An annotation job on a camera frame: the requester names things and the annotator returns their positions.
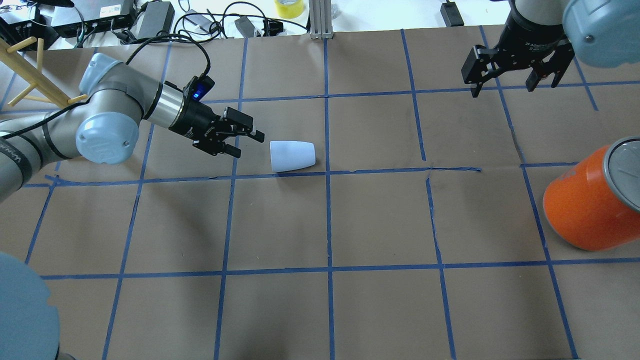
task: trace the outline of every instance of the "black cable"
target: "black cable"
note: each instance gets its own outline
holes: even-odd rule
[[[74,49],[78,47],[78,44],[80,42],[84,43],[84,16],[82,15],[82,13],[80,12],[80,9],[78,9],[77,7],[74,6],[74,9],[76,9],[76,12],[78,13],[78,16],[80,17],[80,36],[79,38],[76,37],[76,45],[74,46]]]
[[[76,44],[76,48],[82,49],[82,47],[84,46],[84,42],[87,41],[91,35],[95,34],[97,30],[98,27],[96,26],[95,28],[93,28],[93,30],[89,31],[89,33],[87,33],[82,40],[78,41],[78,43]]]
[[[173,32],[174,32],[174,33],[175,33],[175,32],[177,32],[178,23],[179,23],[180,21],[182,21],[182,23],[183,23],[183,27],[184,27],[184,19],[185,19],[186,17],[194,16],[194,15],[209,15],[209,16],[211,16],[211,17],[213,17],[213,16],[225,16],[225,17],[227,17],[227,16],[234,16],[234,17],[242,17],[242,16],[246,16],[246,17],[259,17],[259,18],[263,19],[263,18],[262,18],[262,16],[260,16],[260,15],[241,15],[241,14],[237,14],[237,13],[228,13],[228,14],[224,14],[224,15],[223,15],[223,14],[221,14],[221,13],[211,13],[211,12],[208,12],[208,13],[187,13],[187,14],[184,14],[184,15],[180,16],[180,17],[176,20],[175,25],[173,26]],[[278,19],[278,18],[275,18],[275,17],[268,17],[267,19],[268,19],[268,20],[277,20],[277,21],[282,21],[282,22],[286,22],[286,23],[288,23],[288,24],[293,24],[293,25],[299,26],[300,28],[304,29],[307,33],[309,32],[309,30],[307,29],[307,27],[306,27],[306,26],[301,25],[301,24],[298,24],[297,22],[293,22],[293,21],[285,20],[285,19]]]
[[[205,67],[204,71],[202,72],[202,74],[200,75],[200,78],[205,77],[206,75],[208,75],[209,71],[211,70],[211,59],[209,58],[209,54],[207,54],[207,51],[204,49],[204,47],[202,47],[202,45],[200,45],[197,41],[193,40],[191,37],[188,37],[186,35],[181,35],[181,34],[166,34],[166,35],[159,35],[157,37],[152,37],[147,39],[146,41],[144,41],[142,44],[140,44],[140,46],[138,46],[138,48],[136,48],[136,50],[134,50],[134,52],[131,54],[131,56],[127,59],[127,61],[125,62],[125,64],[130,64],[131,60],[133,60],[133,58],[136,57],[136,55],[147,45],[152,44],[152,43],[159,43],[159,42],[180,42],[183,44],[194,44],[196,45],[202,52],[202,54],[204,54],[205,59],[207,60],[207,66]]]
[[[55,119],[56,117],[59,117],[60,115],[66,113],[67,111],[69,111],[69,110],[71,110],[73,108],[76,108],[76,107],[78,107],[80,105],[84,105],[86,103],[87,102],[75,102],[75,103],[67,106],[66,108],[64,108],[62,110],[58,110],[57,112],[53,113],[52,115],[49,115],[48,117],[42,119],[41,121],[39,121],[39,122],[37,122],[37,123],[35,123],[33,125],[25,127],[24,129],[21,129],[21,130],[18,130],[18,131],[14,131],[14,132],[12,132],[10,134],[3,135],[2,139],[3,140],[9,140],[10,138],[13,138],[13,137],[16,137],[16,136],[20,136],[20,135],[22,135],[24,133],[28,133],[31,130],[34,130],[34,129],[37,129],[38,127],[40,127],[40,126],[43,126],[44,124],[50,122],[51,120]]]
[[[187,10],[185,10],[185,9],[182,7],[182,2],[183,2],[183,1],[186,1],[186,2],[187,2]],[[178,6],[180,7],[180,9],[181,9],[183,12],[188,12],[189,10],[191,10],[191,2],[190,2],[189,0],[178,0]]]
[[[227,17],[227,11],[231,6],[238,5],[238,4],[245,4],[245,5],[253,6],[254,8],[258,9],[260,14],[262,14],[262,18],[264,19],[264,22],[265,22],[265,27],[266,27],[265,31],[267,34],[269,33],[269,21],[267,20],[267,15],[264,14],[262,9],[260,9],[257,5],[251,4],[247,1],[234,1],[233,3],[230,3],[229,5],[227,5],[227,7],[225,8],[225,11],[222,12],[222,20],[220,21],[220,23],[222,24],[222,33],[224,34],[225,38],[227,37],[227,33],[225,32],[225,17]]]

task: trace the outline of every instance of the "orange can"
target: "orange can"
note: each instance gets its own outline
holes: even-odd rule
[[[543,207],[553,229],[580,249],[640,239],[640,136],[602,147],[558,177]]]

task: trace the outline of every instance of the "blue tape grid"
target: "blue tape grid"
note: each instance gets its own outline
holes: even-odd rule
[[[243,55],[242,55],[242,68],[240,73],[240,91],[238,93],[238,110],[242,111],[243,94],[244,94],[244,73],[246,71],[246,55],[247,55],[248,39],[244,39]],[[236,147],[239,146],[240,139],[236,137]],[[218,320],[216,322],[216,337],[214,344],[214,360],[220,358],[220,338],[222,335],[222,316],[225,306],[225,291],[227,289],[227,268],[229,262],[229,245],[231,241],[231,225],[234,212],[234,195],[236,190],[236,174],[237,174],[238,159],[234,158],[233,169],[231,172],[231,186],[229,190],[229,206],[227,210],[227,233],[225,235],[225,251],[222,262],[222,273],[220,280],[220,297],[218,298]]]
[[[487,42],[487,39],[486,39],[486,35],[484,33],[484,28],[482,26],[480,26],[480,34],[482,35],[482,39],[483,39],[484,45],[486,47],[488,47],[489,45],[488,45],[488,42]],[[580,69],[579,69],[579,72],[580,72],[580,75],[582,77],[582,82],[583,82],[583,84],[584,84],[584,86],[585,86],[585,88],[587,90],[587,94],[589,95],[589,98],[591,99],[591,103],[593,104],[594,109],[597,110],[597,106],[595,104],[595,101],[593,100],[593,97],[591,96],[591,91],[589,90],[589,87],[586,85],[586,80],[584,78],[584,75],[582,75],[582,71]],[[504,98],[504,94],[502,92],[502,87],[500,85],[500,80],[496,78],[495,81],[496,81],[496,84],[498,85],[498,92],[500,93],[500,99],[502,101],[502,106],[504,108],[504,114],[505,114],[505,116],[507,118],[507,122],[509,124],[509,128],[511,129],[511,135],[513,137],[513,141],[514,141],[514,143],[516,145],[516,148],[518,149],[518,152],[520,153],[520,159],[522,160],[522,163],[526,163],[527,162],[526,156],[525,156],[524,151],[522,150],[521,146],[518,144],[518,138],[516,136],[515,128],[513,127],[513,123],[511,121],[511,115],[509,114],[509,108],[507,106],[507,102],[506,102],[506,100]],[[564,331],[565,331],[565,334],[566,334],[566,339],[567,339],[567,342],[569,344],[569,348],[571,349],[571,353],[572,353],[573,358],[577,359],[578,358],[578,354],[577,354],[577,351],[576,351],[576,348],[575,348],[575,343],[573,342],[573,336],[571,334],[571,328],[569,326],[569,321],[568,321],[568,319],[566,317],[566,313],[564,311],[564,304],[563,304],[563,301],[562,301],[562,296],[560,295],[560,288],[559,288],[558,283],[557,283],[556,271],[554,270],[554,266],[551,263],[551,255],[549,254],[549,249],[547,247],[547,241],[545,239],[545,235],[544,235],[544,232],[542,230],[542,224],[540,222],[540,216],[538,215],[538,207],[536,205],[536,201],[534,199],[533,192],[531,190],[531,184],[529,182],[529,176],[527,175],[527,169],[525,167],[521,167],[521,168],[522,168],[522,174],[524,176],[524,181],[525,181],[525,184],[527,186],[527,192],[529,193],[529,200],[531,202],[531,207],[532,207],[532,210],[533,210],[533,214],[534,214],[534,216],[536,218],[536,225],[538,226],[538,232],[540,234],[540,240],[542,242],[542,248],[544,250],[545,258],[547,260],[547,266],[548,266],[549,274],[551,276],[551,281],[552,281],[552,284],[553,284],[553,287],[554,287],[554,292],[556,293],[556,300],[557,300],[557,304],[558,304],[558,309],[560,310],[560,317],[562,318],[562,323],[564,325]]]
[[[324,59],[324,164],[326,166],[326,253],[327,253],[327,294],[329,306],[329,358],[335,360],[335,331],[333,317],[333,249],[331,245],[331,161],[329,127],[329,46],[323,39]]]
[[[164,68],[161,76],[161,82],[164,82],[166,72],[169,66],[169,57],[171,55],[172,45],[169,43],[166,49],[166,55],[164,59]],[[116,286],[116,293],[113,298],[113,306],[111,308],[111,316],[109,317],[109,326],[107,328],[107,335],[104,340],[104,348],[102,349],[102,360],[107,359],[109,354],[109,344],[111,343],[111,334],[113,333],[113,324],[115,322],[116,312],[118,310],[118,301],[120,300],[120,290],[122,289],[123,274],[127,266],[127,258],[129,256],[129,246],[131,244],[131,236],[133,235],[133,228],[136,222],[136,214],[138,213],[138,204],[140,203],[140,195],[142,194],[142,187],[144,185],[145,171],[147,170],[147,160],[149,157],[149,149],[151,148],[151,141],[154,135],[155,125],[151,125],[149,129],[149,137],[147,139],[147,147],[145,148],[145,155],[142,161],[142,169],[140,170],[140,178],[138,179],[138,190],[136,192],[136,200],[133,204],[133,210],[131,211],[131,221],[129,222],[129,229],[127,230],[127,240],[125,242],[124,251],[122,253],[122,262],[120,263],[120,273],[118,274],[118,284]]]
[[[484,34],[484,29],[480,26],[480,32],[482,34],[483,40],[486,43],[486,36]],[[53,195],[53,191],[56,187],[65,187],[65,186],[118,186],[118,185],[126,185],[126,184],[137,184],[138,191],[136,193],[136,200],[134,203],[134,207],[132,209],[131,221],[129,224],[129,230],[127,233],[127,241],[125,243],[125,249],[123,251],[123,257],[121,262],[120,271],[117,274],[75,274],[75,275],[45,275],[42,276],[45,280],[59,280],[59,279],[118,279],[118,285],[116,287],[116,293],[114,297],[114,303],[112,307],[111,317],[109,319],[109,327],[108,333],[105,339],[104,350],[102,354],[103,360],[106,359],[108,354],[109,342],[111,339],[111,333],[113,331],[113,323],[115,321],[116,310],[118,306],[118,299],[120,296],[120,290],[122,287],[123,279],[133,279],[133,278],[158,278],[158,277],[202,277],[202,276],[220,276],[221,277],[221,288],[220,288],[220,297],[218,299],[218,322],[216,326],[216,335],[215,335],[215,351],[214,358],[218,359],[220,355],[220,338],[222,331],[222,318],[223,318],[223,309],[224,309],[224,297],[225,297],[225,288],[226,288],[226,278],[227,276],[238,276],[238,275],[257,275],[257,274],[295,274],[295,273],[324,273],[328,274],[328,307],[329,307],[329,335],[330,335],[330,358],[332,360],[335,359],[335,336],[334,336],[334,319],[333,319],[333,273],[334,272],[351,272],[351,271],[389,271],[389,270],[439,270],[440,271],[440,284],[442,291],[442,299],[445,311],[445,322],[447,326],[447,335],[449,337],[449,347],[451,351],[451,357],[456,359],[456,351],[454,344],[454,333],[451,325],[451,314],[449,312],[449,304],[447,298],[447,289],[445,283],[445,269],[453,269],[453,268],[486,268],[486,267],[512,267],[512,266],[547,266],[552,278],[552,282],[554,285],[554,291],[556,293],[556,298],[558,301],[558,306],[560,309],[560,313],[562,316],[563,325],[566,331],[566,336],[569,342],[570,349],[572,351],[572,356],[577,358],[577,351],[575,349],[575,344],[573,343],[572,334],[570,330],[570,326],[567,321],[567,317],[564,311],[564,306],[561,299],[560,289],[557,284],[557,280],[554,272],[554,265],[581,265],[581,264],[600,264],[600,263],[638,263],[640,262],[640,258],[609,258],[609,259],[568,259],[568,260],[552,260],[550,258],[549,251],[547,249],[545,235],[541,228],[540,217],[538,215],[538,209],[536,203],[534,201],[534,197],[531,190],[531,184],[529,182],[529,177],[527,175],[528,168],[536,168],[536,167],[561,167],[561,166],[572,166],[575,163],[527,163],[524,158],[524,153],[521,148],[517,146],[517,140],[515,138],[515,130],[513,128],[513,123],[511,122],[511,117],[509,115],[508,106],[506,104],[503,90],[514,90],[514,89],[523,89],[525,86],[501,86],[499,80],[497,79],[497,86],[486,86],[483,90],[493,90],[498,91],[500,94],[500,98],[502,101],[502,105],[505,111],[506,119],[509,125],[509,128],[512,131],[514,136],[514,141],[516,143],[516,147],[519,153],[522,156],[522,172],[525,179],[525,183],[527,186],[527,191],[529,193],[529,198],[531,201],[532,210],[534,212],[534,216],[536,219],[536,224],[538,226],[538,231],[540,233],[541,242],[543,245],[543,249],[545,252],[545,260],[544,261],[512,261],[512,262],[498,262],[498,263],[444,263],[442,259],[442,255],[440,253],[440,249],[438,246],[437,240],[437,231],[435,229],[434,222],[434,204],[433,204],[433,196],[431,193],[431,183],[430,180],[426,181],[426,191],[429,199],[429,212],[431,215],[431,225],[433,230],[434,237],[434,245],[436,248],[436,258],[437,263],[435,264],[418,264],[418,265],[383,265],[383,266],[333,266],[332,261],[332,232],[331,232],[331,176],[341,176],[348,174],[380,174],[380,173],[390,173],[390,172],[427,172],[431,170],[443,170],[443,171],[481,171],[480,168],[475,167],[456,167],[456,168],[436,168],[436,167],[420,167],[420,168],[390,168],[390,169],[362,169],[355,171],[341,170],[341,171],[331,171],[330,170],[330,112],[329,112],[329,99],[333,97],[362,97],[362,96],[381,96],[381,95],[403,95],[403,94],[411,94],[414,105],[414,113],[417,131],[419,134],[419,144],[420,144],[420,153],[422,155],[422,159],[426,159],[426,155],[424,152],[424,144],[422,142],[422,128],[420,126],[420,115],[417,106],[417,98],[416,94],[427,94],[427,93],[438,93],[438,92],[466,92],[468,88],[448,88],[448,89],[422,89],[418,90],[415,88],[415,82],[413,79],[413,70],[411,65],[409,48],[406,42],[406,35],[404,30],[401,30],[401,37],[403,41],[404,47],[404,55],[407,62],[407,69],[410,78],[411,90],[407,91],[396,91],[396,92],[367,92],[367,93],[356,93],[356,94],[330,94],[329,92],[329,77],[328,77],[328,44],[327,41],[324,40],[324,94],[321,95],[311,95],[311,96],[288,96],[288,97],[263,97],[263,98],[252,98],[252,99],[244,99],[243,98],[243,89],[244,89],[244,72],[246,68],[246,55],[247,55],[247,40],[244,41],[244,50],[243,50],[243,65],[241,71],[241,85],[238,99],[225,99],[225,100],[215,100],[215,101],[203,101],[204,103],[221,103],[221,102],[237,102],[238,107],[241,110],[243,102],[255,102],[255,101],[282,101],[282,100],[296,100],[296,99],[317,99],[324,98],[324,110],[325,110],[325,162],[326,162],[326,171],[325,172],[311,172],[311,173],[289,173],[289,174],[258,174],[258,175],[250,175],[250,176],[239,176],[236,174],[237,170],[237,160],[234,160],[234,167],[231,176],[219,176],[219,177],[184,177],[184,178],[169,178],[169,179],[144,179],[144,173],[147,165],[148,152],[150,149],[150,144],[152,141],[153,129],[152,126],[149,133],[149,138],[147,141],[147,147],[145,149],[145,157],[143,160],[143,165],[141,169],[140,178],[137,181],[113,181],[113,182],[73,182],[66,181],[64,179],[60,179],[58,176],[56,177],[48,177],[51,180],[51,184],[27,184],[25,187],[27,188],[49,188],[49,193],[47,195],[47,199],[43,206],[42,212],[40,214],[40,218],[38,219],[38,223],[36,225],[36,229],[34,231],[31,243],[29,244],[29,250],[26,257],[25,262],[28,263],[31,254],[33,251],[33,247],[35,246],[36,239],[38,237],[38,233],[40,231],[40,226],[42,225],[42,220],[44,218],[45,212]],[[167,48],[166,59],[164,63],[163,76],[162,79],[166,76],[166,71],[168,68],[168,61],[171,52],[171,45]],[[577,84],[560,84],[559,87],[580,87],[583,86],[586,89],[586,92],[589,96],[589,100],[591,101],[595,110],[597,110],[597,105],[595,100],[591,94],[590,87],[591,86],[611,86],[611,85],[640,85],[640,81],[610,81],[610,82],[597,82],[597,83],[589,83],[586,81],[584,74],[582,73],[582,69],[580,65],[575,62],[578,71],[580,73],[580,77],[582,79],[582,83]],[[13,81],[15,79],[12,77],[10,84],[4,94],[2,101],[0,102],[0,108],[7,100],[8,94],[10,93],[10,88],[12,87]],[[540,88],[548,88],[550,85],[540,85]],[[50,109],[42,109],[42,110],[17,110],[17,111],[0,111],[0,115],[20,115],[25,113],[40,113],[50,111]],[[60,164],[56,165],[56,171],[59,168]],[[233,202],[234,202],[234,190],[235,190],[235,181],[236,179],[262,179],[262,178],[270,178],[270,177],[297,177],[297,176],[325,176],[326,177],[326,211],[327,211],[327,267],[315,267],[315,268],[276,268],[276,269],[255,269],[255,270],[228,270],[228,251],[230,245],[230,232],[232,225],[232,213],[233,213]],[[227,217],[227,233],[225,235],[225,251],[223,258],[223,270],[222,271],[210,271],[210,272],[166,272],[166,273],[133,273],[127,274],[125,273],[125,266],[127,262],[129,245],[131,242],[131,234],[134,227],[134,222],[136,218],[136,212],[138,208],[138,203],[140,199],[140,194],[142,191],[142,187],[145,183],[165,183],[165,182],[178,182],[178,181],[215,181],[215,180],[231,180],[230,187],[230,198],[228,205],[228,217]]]

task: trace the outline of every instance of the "blue tape line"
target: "blue tape line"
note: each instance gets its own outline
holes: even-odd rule
[[[240,71],[240,90],[238,91],[238,111],[242,111],[243,95],[244,95],[244,74],[246,72],[246,56],[248,39],[244,39],[243,54],[242,54],[242,67]],[[240,139],[236,137],[235,145],[239,147]],[[234,164],[231,171],[231,185],[229,188],[229,205],[227,208],[227,232],[225,234],[225,250],[222,259],[222,276],[220,279],[220,296],[218,297],[218,318],[216,320],[216,337],[214,343],[214,360],[220,358],[220,339],[222,336],[222,315],[225,309],[225,292],[227,290],[227,269],[229,263],[229,247],[231,243],[231,225],[234,212],[234,197],[236,190],[236,175],[237,175],[238,159],[234,158]]]
[[[60,179],[57,186],[60,187],[70,187],[70,186],[118,186],[118,185],[136,185],[139,184],[139,180],[128,180],[128,181],[69,181]]]
[[[447,283],[444,276],[444,265],[442,263],[442,253],[438,244],[438,231],[436,230],[436,222],[434,218],[433,193],[431,192],[431,180],[426,180],[427,198],[429,199],[429,217],[431,218],[431,231],[433,232],[433,245],[436,249],[436,258],[438,260],[438,269],[440,270],[440,290],[442,292],[442,305],[444,306],[445,323],[447,324],[447,336],[449,338],[449,351],[451,358],[456,360],[456,345],[453,338],[453,326],[451,325],[451,312],[449,310],[449,296],[447,295]]]
[[[521,167],[535,168],[535,167],[572,167],[578,165],[578,161],[573,163],[527,163],[521,164]]]
[[[172,43],[166,46],[166,54],[164,58],[164,67],[162,69],[161,82],[164,83],[164,79],[166,78],[166,71],[169,69],[169,55],[171,55]]]
[[[486,34],[484,33],[484,28],[482,25],[479,26],[480,35],[482,35],[482,40],[484,42],[484,46],[489,47],[488,42],[486,40]],[[511,114],[509,112],[509,107],[507,106],[507,100],[504,98],[504,92],[502,91],[502,85],[500,84],[500,79],[495,78],[495,83],[498,85],[498,94],[500,94],[500,102],[502,103],[502,109],[504,110],[504,115],[507,118],[507,124],[509,124],[509,130],[511,130],[511,137],[513,139],[513,143],[518,151],[518,155],[520,156],[520,161],[522,163],[527,162],[527,158],[522,150],[520,144],[518,143],[518,138],[516,136],[516,129],[513,127],[513,122],[511,121]]]
[[[47,208],[49,207],[49,202],[51,201],[51,197],[53,196],[53,190],[56,188],[56,180],[49,186],[49,193],[47,194],[47,200],[45,200],[44,205],[42,206],[42,211],[40,212],[40,217],[38,218],[38,222],[36,223],[36,228],[33,231],[33,236],[31,237],[31,243],[29,243],[29,250],[27,251],[27,256],[24,259],[24,263],[29,265],[29,261],[31,261],[31,255],[33,253],[33,248],[36,246],[36,240],[38,239],[38,234],[40,234],[40,227],[42,226],[42,220],[44,219],[45,213],[47,213]]]
[[[547,266],[549,269],[549,274],[551,276],[551,282],[554,287],[554,293],[556,294],[556,300],[558,304],[558,309],[560,310],[560,317],[562,318],[562,323],[564,326],[564,332],[566,334],[566,339],[569,344],[569,349],[571,350],[571,355],[574,359],[578,359],[578,352],[575,349],[575,343],[573,342],[573,336],[571,334],[571,327],[569,326],[569,320],[566,317],[566,312],[564,310],[564,303],[562,301],[562,295],[560,295],[560,287],[558,286],[558,281],[556,279],[556,271],[554,270],[553,263],[551,262],[551,255],[549,254],[549,248],[547,247],[547,239],[545,238],[545,233],[542,229],[542,222],[540,221],[540,215],[538,213],[538,206],[536,205],[536,199],[533,196],[533,191],[531,190],[531,182],[529,181],[529,175],[527,174],[527,169],[522,167],[522,175],[524,177],[524,182],[527,186],[527,193],[529,194],[529,201],[531,202],[531,208],[533,210],[533,215],[536,218],[536,225],[538,226],[538,233],[540,234],[540,241],[542,242],[542,249],[545,252],[545,258],[547,262]]]
[[[231,180],[231,176],[198,176],[198,177],[167,177],[164,179],[145,179],[145,184],[150,183],[179,183],[184,181],[212,181],[212,180]]]
[[[324,96],[329,95],[329,49],[326,39],[323,39],[323,66],[324,66]]]
[[[487,86],[483,88],[483,90],[498,90],[496,86]],[[468,92],[468,88],[448,88],[448,89],[426,89],[426,90],[416,90],[416,94],[430,94],[434,92]]]
[[[48,188],[50,184],[25,184],[23,188]]]
[[[640,258],[603,258],[603,259],[567,259],[552,260],[553,265],[592,265],[592,264],[625,264],[640,263]],[[444,264],[405,264],[405,265],[358,265],[358,266],[333,266],[332,272],[365,272],[365,271],[394,271],[394,270],[436,270],[444,269],[469,269],[469,268],[513,268],[519,266],[547,266],[542,261],[503,261],[497,263],[444,263]],[[328,272],[328,266],[312,268],[267,268],[247,270],[227,270],[226,276],[266,275],[266,274],[305,274]],[[206,277],[221,276],[222,271],[195,271],[195,272],[153,272],[130,274],[69,274],[69,275],[43,275],[44,280],[64,279],[139,279],[155,277]]]
[[[329,49],[323,39],[324,57],[324,165],[326,167],[326,253],[327,253],[327,297],[329,307],[329,359],[335,360],[335,322],[333,314],[333,248],[331,223],[331,157],[329,128]]]
[[[238,102],[238,99],[222,99],[222,100],[203,100],[200,101],[203,104],[221,104],[225,102]]]
[[[623,264],[623,263],[640,263],[640,258],[552,260],[551,263],[553,265]]]
[[[365,96],[384,96],[384,95],[408,95],[411,90],[403,91],[380,91],[380,92],[355,92],[350,94],[326,94],[325,97],[365,97]]]
[[[0,113],[3,114],[3,115],[20,115],[20,114],[38,115],[38,114],[41,114],[41,113],[50,113],[55,109],[56,108],[37,109],[37,110],[7,110],[7,111],[0,111]]]
[[[42,280],[90,280],[90,279],[117,279],[120,274],[76,274],[76,275],[41,275]]]
[[[563,166],[564,163],[558,163],[558,165],[549,166]],[[330,171],[331,175],[349,175],[349,174],[386,174],[394,172],[423,172],[429,170],[436,171],[474,171],[481,172],[482,168],[479,167],[417,167],[417,168],[381,168],[381,169],[362,169],[362,170],[335,170]],[[235,179],[271,179],[276,177],[313,177],[313,176],[326,176],[326,172],[283,172],[275,174],[255,174],[255,175],[236,175]],[[134,185],[142,182],[143,184],[150,183],[179,183],[179,182],[192,182],[192,181],[217,181],[217,180],[231,180],[232,176],[200,176],[200,177],[167,177],[167,178],[153,178],[143,180],[124,180],[124,181],[69,181],[59,178],[45,175],[46,179],[51,181],[58,181],[58,187],[70,187],[70,186],[120,186],[120,185]],[[46,187],[48,184],[28,184],[27,187]]]
[[[640,85],[640,81],[602,81],[597,83],[588,83],[589,86],[611,86],[611,85]]]
[[[443,264],[445,269],[467,268],[513,268],[518,266],[546,266],[546,261],[502,261],[499,263],[451,263]]]
[[[11,80],[9,80],[9,85],[6,86],[6,90],[4,91],[4,96],[2,97],[2,101],[0,101],[0,110],[4,108],[6,104],[7,98],[9,98],[9,93],[11,92],[11,87],[13,86],[13,82],[15,81],[16,73],[14,72],[11,76]]]
[[[111,333],[113,332],[113,323],[116,319],[116,310],[118,309],[118,301],[120,301],[120,290],[122,289],[122,278],[118,276],[118,285],[116,286],[116,293],[113,297],[113,305],[111,306],[111,316],[109,317],[109,326],[107,327],[107,336],[104,341],[104,348],[102,349],[102,360],[107,359],[107,353],[109,352],[109,344],[111,343]]]
[[[429,170],[436,171],[474,171],[482,172],[479,167],[415,167],[415,168],[381,168],[381,169],[365,169],[365,170],[336,170],[331,171],[331,175],[350,175],[350,174],[387,174],[393,172],[423,172]]]
[[[134,273],[122,274],[124,279],[146,279],[158,277],[203,277],[203,276],[220,276],[222,271],[190,271],[190,272],[152,272],[152,273]]]
[[[420,111],[418,110],[418,98],[415,95],[415,81],[413,79],[413,69],[411,67],[411,57],[409,56],[409,47],[406,44],[406,35],[404,29],[400,29],[400,35],[402,36],[402,44],[404,47],[404,57],[406,58],[406,67],[409,70],[409,83],[411,84],[411,96],[413,99],[413,114],[415,115],[415,126],[418,130],[418,143],[420,144],[420,155],[423,161],[427,161],[427,157],[424,154],[424,139],[422,138],[422,126],[420,124]]]
[[[580,83],[561,83],[558,84],[556,87],[558,88],[578,88],[578,87],[582,87],[584,86],[584,84]],[[527,87],[525,85],[502,85],[501,88],[503,90],[521,90],[521,89],[526,89]],[[536,86],[536,88],[540,89],[540,88],[544,88],[544,89],[550,89],[551,84],[539,84],[538,86]]]
[[[335,266],[335,272],[353,271],[393,271],[393,270],[433,270],[439,269],[439,264],[416,264],[416,265],[360,265],[360,266]]]
[[[582,79],[582,84],[584,85],[584,89],[587,91],[587,95],[589,96],[589,100],[591,101],[591,105],[595,111],[599,111],[598,105],[596,104],[595,99],[593,98],[593,94],[591,93],[591,89],[589,88],[589,84],[587,83],[587,79],[584,77],[584,73],[582,72],[582,67],[580,67],[580,63],[576,57],[573,58],[573,62],[575,67],[578,69],[578,74],[580,74],[580,78]]]
[[[164,56],[164,68],[161,83],[164,83],[164,78],[166,76],[166,69],[169,64],[169,57],[171,55],[171,44],[167,47],[166,54]],[[124,250],[122,251],[122,261],[120,262],[120,273],[118,276],[118,284],[116,286],[116,292],[113,297],[113,305],[111,306],[111,316],[109,317],[109,325],[107,327],[107,335],[104,340],[104,348],[102,349],[102,360],[107,359],[107,355],[109,354],[109,345],[111,343],[111,334],[113,333],[113,324],[116,318],[116,312],[118,311],[118,303],[120,301],[120,290],[122,289],[122,281],[123,274],[125,272],[127,266],[127,258],[129,257],[129,247],[131,245],[131,236],[133,235],[133,229],[136,222],[136,215],[138,213],[138,205],[140,203],[140,195],[142,194],[142,187],[144,185],[145,172],[147,169],[147,160],[149,158],[149,150],[151,149],[151,141],[153,140],[155,125],[151,124],[149,129],[149,136],[147,138],[147,146],[145,147],[145,155],[142,160],[142,167],[140,169],[140,176],[138,178],[138,189],[136,191],[136,200],[133,204],[133,209],[131,210],[131,221],[129,222],[129,228],[127,230],[127,239],[125,241]]]
[[[307,100],[307,99],[321,99],[323,95],[302,95],[302,96],[282,96],[282,97],[256,97],[252,99],[243,99],[243,102],[258,102],[258,101],[281,101],[281,100]]]

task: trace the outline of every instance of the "black electronic device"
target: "black electronic device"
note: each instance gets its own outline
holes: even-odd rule
[[[0,19],[2,19],[4,30],[2,38],[10,45],[16,44],[29,37],[37,37],[44,39],[44,48],[48,49],[58,38],[55,30],[49,26],[44,26],[46,20],[40,15],[37,8],[24,6],[0,13]],[[37,50],[37,47],[37,44],[32,44],[24,49]]]
[[[251,20],[248,17],[243,16],[235,21],[236,28],[240,31],[240,34],[246,38],[258,38],[261,37],[262,34],[260,31],[253,25]]]
[[[186,14],[189,16],[185,17],[184,20],[187,20],[195,26],[198,26],[202,31],[206,32],[207,34],[214,31],[214,23],[206,17],[197,14],[195,10],[189,10]]]
[[[33,2],[38,4],[43,4],[43,5],[50,5],[50,6],[62,6],[64,8],[72,8],[75,6],[74,2],[71,0],[33,0]]]
[[[451,26],[464,26],[465,21],[462,20],[462,15],[458,10],[458,5],[454,1],[447,1],[440,7],[440,14],[447,27]]]
[[[147,3],[144,17],[140,22],[138,38],[152,38],[162,33],[169,34],[175,10],[168,1]]]
[[[81,28],[81,16],[85,31],[109,31],[129,28],[136,20],[133,0],[82,0],[76,1],[75,8],[56,7],[51,26],[63,38],[76,37]]]
[[[511,12],[498,44],[491,49],[474,46],[462,65],[462,78],[470,85],[473,97],[480,94],[487,81],[513,70],[531,69],[525,82],[527,91],[532,92],[551,75],[551,87],[555,88],[573,61],[573,46],[562,24],[542,25],[527,20],[514,0],[509,2]]]

